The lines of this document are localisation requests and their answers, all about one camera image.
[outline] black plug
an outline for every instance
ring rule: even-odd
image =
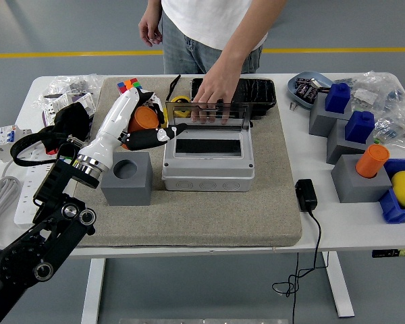
[[[300,211],[313,211],[317,207],[317,195],[311,179],[300,179],[296,182],[296,196]]]

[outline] rubik's cube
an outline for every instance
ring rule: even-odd
[[[131,88],[139,88],[142,89],[141,84],[138,82],[137,78],[133,78],[130,80],[126,80],[124,82],[117,83],[117,87],[119,88],[120,93],[125,93],[125,91]]]

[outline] orange cylinder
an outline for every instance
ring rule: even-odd
[[[137,130],[149,130],[159,125],[157,114],[146,106],[140,106],[135,110],[134,117],[130,120],[128,132]]]
[[[364,178],[375,177],[384,163],[389,159],[390,152],[379,144],[370,145],[356,164],[356,171]]]

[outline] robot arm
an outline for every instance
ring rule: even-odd
[[[117,147],[125,144],[137,150],[161,146],[186,128],[186,124],[180,124],[127,134],[135,109],[155,98],[152,92],[136,88],[126,91],[112,106],[96,138],[79,150],[75,163],[56,160],[34,195],[33,201],[39,206],[34,225],[0,250],[0,322],[29,287],[51,279],[83,237],[95,233],[95,212],[63,193],[70,179],[96,188],[100,174],[111,169]],[[71,136],[68,140],[77,151],[78,143]],[[18,142],[12,149],[18,147],[20,152],[25,147]],[[18,164],[18,152],[12,156]]]

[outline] gray floor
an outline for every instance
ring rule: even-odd
[[[0,0],[0,53],[145,50],[145,1]],[[290,0],[266,48],[405,47],[405,0]],[[260,73],[391,72],[405,88],[405,53],[264,54]],[[0,126],[15,122],[39,76],[161,74],[162,57],[0,59]],[[303,267],[311,255],[301,256]],[[297,323],[405,323],[405,258],[341,252],[355,318],[338,319],[324,270],[300,282]],[[287,318],[292,297],[271,290],[295,254],[115,259],[107,263],[99,323],[120,318]],[[27,292],[4,323],[78,323],[89,262],[70,260]]]

